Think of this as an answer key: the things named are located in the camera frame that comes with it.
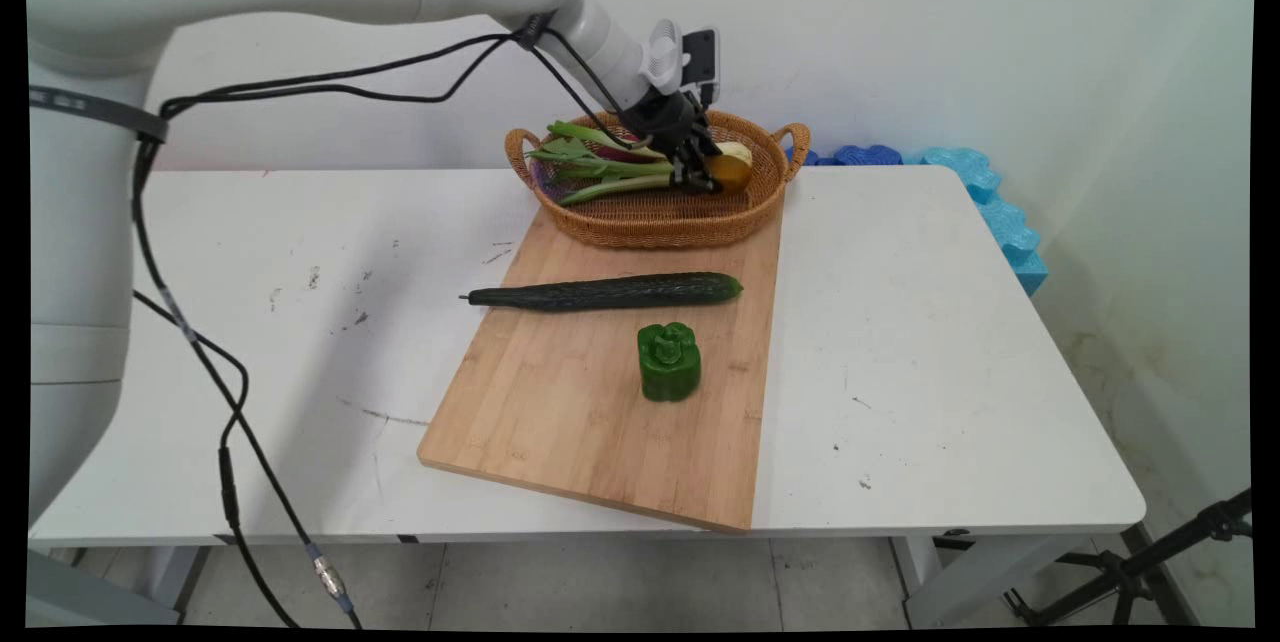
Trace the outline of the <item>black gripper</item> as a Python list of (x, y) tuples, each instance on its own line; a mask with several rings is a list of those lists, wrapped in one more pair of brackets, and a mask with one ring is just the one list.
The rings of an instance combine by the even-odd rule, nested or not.
[(627, 130), (657, 153), (671, 155), (669, 185), (686, 194), (718, 194), (707, 159), (722, 156), (704, 107), (690, 92), (648, 90), (627, 107)]

